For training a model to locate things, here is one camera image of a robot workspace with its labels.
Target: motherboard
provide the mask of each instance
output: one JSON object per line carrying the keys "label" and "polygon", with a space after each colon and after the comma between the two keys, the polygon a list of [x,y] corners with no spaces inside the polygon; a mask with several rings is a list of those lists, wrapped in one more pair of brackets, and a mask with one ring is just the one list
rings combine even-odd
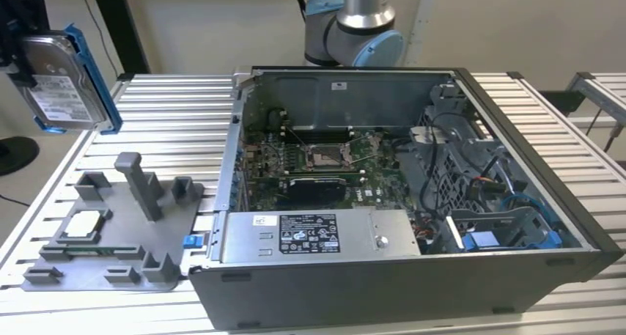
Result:
{"label": "motherboard", "polygon": [[249,211],[376,209],[414,211],[393,146],[381,128],[248,133],[244,174]]}

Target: stand base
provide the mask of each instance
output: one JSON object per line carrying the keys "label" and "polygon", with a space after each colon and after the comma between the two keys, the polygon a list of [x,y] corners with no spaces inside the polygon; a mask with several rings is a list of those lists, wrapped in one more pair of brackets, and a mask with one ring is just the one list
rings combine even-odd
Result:
{"label": "stand base", "polygon": [[27,137],[9,137],[0,140],[0,176],[23,168],[38,155],[38,145]]}

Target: black pole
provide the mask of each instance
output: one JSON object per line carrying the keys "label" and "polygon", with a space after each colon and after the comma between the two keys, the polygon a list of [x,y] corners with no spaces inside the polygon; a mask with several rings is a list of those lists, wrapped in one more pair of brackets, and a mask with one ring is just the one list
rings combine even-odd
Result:
{"label": "black pole", "polygon": [[149,73],[126,0],[95,0],[125,73]]}

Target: warning label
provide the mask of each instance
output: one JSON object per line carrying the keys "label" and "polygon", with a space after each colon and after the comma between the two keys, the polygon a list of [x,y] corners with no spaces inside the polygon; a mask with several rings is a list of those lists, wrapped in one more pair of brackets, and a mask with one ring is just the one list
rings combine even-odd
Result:
{"label": "warning label", "polygon": [[37,85],[29,89],[45,117],[51,121],[90,122],[89,112],[66,76],[33,75]]}
{"label": "warning label", "polygon": [[334,214],[280,216],[280,252],[284,254],[340,252]]}

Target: metal slatted surface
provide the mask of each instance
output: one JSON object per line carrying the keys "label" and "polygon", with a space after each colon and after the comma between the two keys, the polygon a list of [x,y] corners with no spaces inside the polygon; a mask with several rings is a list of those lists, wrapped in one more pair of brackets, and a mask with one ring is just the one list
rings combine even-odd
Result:
{"label": "metal slatted surface", "polygon": [[[596,147],[505,74],[476,74],[545,162],[579,197],[612,239],[626,249],[626,183]],[[125,125],[117,136],[82,134],[0,252],[9,258],[0,270],[0,329],[22,334],[50,332],[71,324],[97,324],[97,332],[185,334],[212,332],[190,284],[166,293],[22,292],[21,274],[37,258],[66,214],[75,193],[67,186],[81,170],[102,170],[117,180],[112,162],[124,149],[140,148],[144,165],[160,175],[189,174],[206,186],[193,229],[210,228],[212,195],[225,138],[229,77],[137,76],[118,92]],[[152,114],[158,113],[158,120]],[[209,118],[197,114],[212,113]],[[182,268],[202,258],[186,251]],[[626,257],[587,283],[560,286],[524,314],[429,320],[413,323],[306,329],[273,334],[623,334],[626,332]]]}
{"label": "metal slatted surface", "polygon": [[626,73],[577,73],[567,89],[580,91],[587,99],[626,125]]}

